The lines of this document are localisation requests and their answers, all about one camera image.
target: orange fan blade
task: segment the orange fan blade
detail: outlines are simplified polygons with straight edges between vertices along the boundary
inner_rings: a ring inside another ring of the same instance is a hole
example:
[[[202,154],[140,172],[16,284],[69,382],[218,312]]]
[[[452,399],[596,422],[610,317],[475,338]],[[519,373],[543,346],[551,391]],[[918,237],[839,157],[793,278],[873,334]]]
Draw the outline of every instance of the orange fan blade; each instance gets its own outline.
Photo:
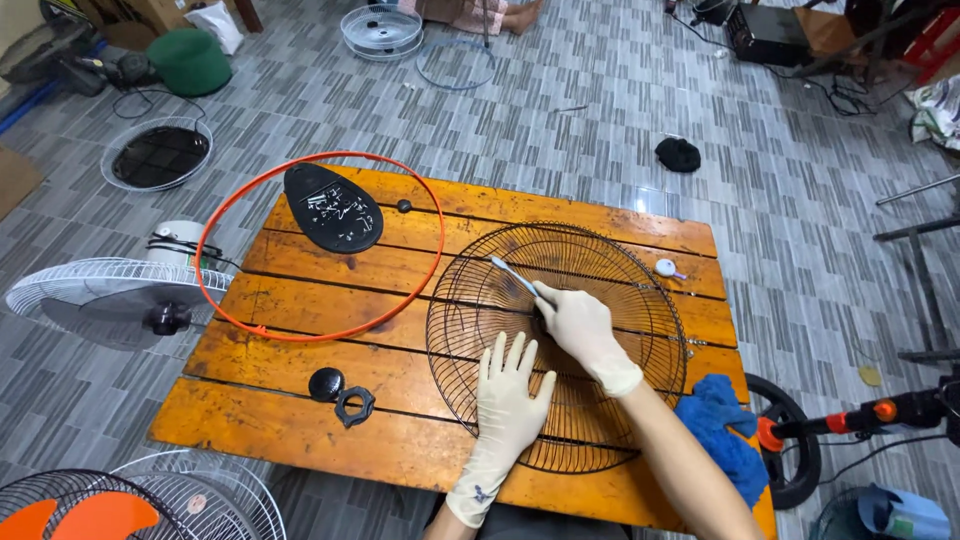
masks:
[[[50,516],[57,509],[53,499],[38,501],[20,508],[12,516],[0,522],[0,538],[18,540],[41,540]]]
[[[125,540],[159,521],[156,510],[135,495],[98,493],[71,508],[50,540]]]

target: wooden table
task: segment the wooden table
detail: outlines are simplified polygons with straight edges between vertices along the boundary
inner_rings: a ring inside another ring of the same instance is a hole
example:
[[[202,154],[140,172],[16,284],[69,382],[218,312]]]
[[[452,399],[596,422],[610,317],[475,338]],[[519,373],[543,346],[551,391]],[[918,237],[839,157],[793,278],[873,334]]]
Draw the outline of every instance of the wooden table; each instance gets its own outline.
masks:
[[[363,324],[395,306],[434,257],[437,215],[413,178],[329,166],[381,205],[377,245],[355,255],[326,252],[302,234],[283,195],[257,235],[222,306],[247,323],[321,334]],[[664,280],[689,339],[684,393],[707,373],[730,376],[749,401],[731,311],[708,225],[468,184],[429,181],[443,205],[441,269],[483,233],[507,223],[560,220],[621,243],[652,267],[670,257],[686,281]],[[414,211],[394,208],[409,199]],[[467,460],[472,435],[437,390],[425,354],[424,320],[441,269],[420,299],[351,339],[318,344],[254,336],[213,321],[150,428],[155,440],[266,459],[362,479],[445,491]],[[333,405],[308,399],[307,381],[335,366],[348,385],[369,388],[376,411],[346,430]],[[757,446],[756,439],[750,443]],[[640,458],[585,475],[516,466],[498,501],[644,527],[685,531]],[[769,489],[754,514],[776,536]]]

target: person's hand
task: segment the person's hand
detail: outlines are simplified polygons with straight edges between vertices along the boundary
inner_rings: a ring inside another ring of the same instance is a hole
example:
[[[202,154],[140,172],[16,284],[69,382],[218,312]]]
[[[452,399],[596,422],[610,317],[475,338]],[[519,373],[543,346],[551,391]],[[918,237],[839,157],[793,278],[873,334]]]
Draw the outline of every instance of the person's hand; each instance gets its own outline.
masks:
[[[531,341],[524,352],[525,339],[523,332],[516,335],[504,361],[507,334],[501,332],[493,350],[488,348],[480,360],[477,381],[480,435],[463,474],[446,495],[446,505],[471,528],[483,525],[500,484],[524,449],[537,439],[550,410],[557,374],[551,371],[544,375],[537,397],[530,398],[528,387],[537,356],[537,341]]]
[[[534,282],[534,288],[550,335],[608,396],[622,398],[640,384],[643,372],[613,337],[608,307],[582,290],[557,290],[542,282]]]

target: orange fan ring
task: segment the orange fan ring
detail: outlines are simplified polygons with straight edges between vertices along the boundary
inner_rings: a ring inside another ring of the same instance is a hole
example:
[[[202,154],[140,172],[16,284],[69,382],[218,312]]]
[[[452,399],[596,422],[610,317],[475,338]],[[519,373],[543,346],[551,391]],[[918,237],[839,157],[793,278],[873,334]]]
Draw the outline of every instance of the orange fan ring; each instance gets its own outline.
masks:
[[[213,225],[217,223],[217,220],[220,219],[220,216],[222,216],[224,212],[227,211],[227,209],[233,206],[233,203],[237,202],[238,199],[240,199],[241,197],[249,193],[250,190],[253,189],[254,187],[262,184],[265,180],[268,180],[276,176],[277,174],[289,169],[290,167],[298,163],[303,163],[305,161],[329,160],[332,158],[366,158],[368,160],[374,160],[374,161],[385,161],[387,163],[395,165],[403,169],[404,171],[410,173],[410,175],[413,176],[415,179],[417,179],[417,182],[420,182],[423,188],[426,189],[427,193],[430,194],[430,198],[433,199],[433,204],[437,207],[437,217],[440,220],[440,242],[437,245],[437,255],[433,258],[433,263],[430,264],[430,268],[429,270],[427,270],[426,275],[423,276],[423,280],[420,282],[420,284],[417,285],[414,291],[410,293],[410,295],[404,298],[403,301],[397,304],[396,307],[394,307],[393,309],[387,311],[386,313],[380,315],[379,317],[371,320],[368,323],[365,323],[353,329],[338,331],[336,333],[328,333],[324,335],[281,335],[281,334],[269,332],[267,331],[266,328],[262,326],[253,327],[250,325],[245,325],[240,321],[234,319],[233,317],[230,316],[229,313],[227,313],[222,308],[220,308],[220,306],[218,306],[217,303],[214,302],[212,298],[210,298],[210,294],[206,292],[206,287],[204,286],[203,272],[201,271],[200,263],[204,256],[204,254],[202,253],[204,249],[204,243],[206,242],[206,238],[210,234],[210,230],[213,229]],[[367,331],[375,327],[376,325],[379,325],[384,321],[389,320],[391,317],[400,313],[405,307],[407,307],[411,302],[413,302],[413,300],[417,298],[417,295],[419,295],[423,291],[423,289],[426,287],[427,283],[430,281],[430,278],[433,276],[434,271],[437,270],[437,266],[440,264],[440,257],[444,252],[445,236],[446,236],[446,230],[444,228],[444,211],[440,208],[440,201],[437,199],[437,195],[433,192],[433,189],[430,189],[430,186],[427,185],[426,180],[424,180],[423,177],[417,174],[413,169],[411,169],[410,167],[404,165],[399,161],[394,161],[394,160],[391,160],[390,158],[379,156],[377,154],[370,154],[367,152],[351,152],[351,151],[320,152],[320,154],[304,156],[302,158],[297,158],[296,160],[287,161],[282,165],[278,165],[270,169],[269,171],[255,177],[253,180],[247,182],[240,189],[237,189],[229,197],[227,197],[227,199],[213,212],[213,215],[210,216],[210,219],[207,220],[206,225],[204,226],[204,231],[201,233],[200,239],[197,240],[197,251],[193,257],[193,268],[194,268],[194,271],[197,273],[197,285],[200,286],[200,291],[204,294],[204,298],[206,298],[206,300],[210,302],[210,305],[213,306],[213,308],[217,311],[217,313],[220,313],[220,315],[222,315],[225,319],[230,321],[230,323],[232,323],[233,326],[243,329],[245,331],[249,331],[261,337],[266,337],[269,339],[279,339],[281,341],[294,341],[294,342],[301,342],[301,343],[312,342],[312,341],[330,341],[332,339],[349,337],[351,335],[355,335],[362,331]]]

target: black wheel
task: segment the black wheel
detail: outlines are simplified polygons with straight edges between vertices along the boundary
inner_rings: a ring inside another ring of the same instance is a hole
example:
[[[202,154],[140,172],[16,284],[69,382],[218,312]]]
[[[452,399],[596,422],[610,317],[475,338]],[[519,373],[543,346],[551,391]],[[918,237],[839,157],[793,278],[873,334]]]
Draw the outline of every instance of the black wheel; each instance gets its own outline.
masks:
[[[760,411],[757,416],[776,423],[806,420],[804,410],[797,402],[772,382],[748,373],[747,389],[754,394],[751,404]],[[787,439],[784,443],[786,448],[794,444],[797,448],[786,453],[760,449],[763,464],[770,476],[770,494],[776,510],[787,510],[806,501],[817,489],[823,467],[820,443],[816,437],[810,435],[803,439]]]

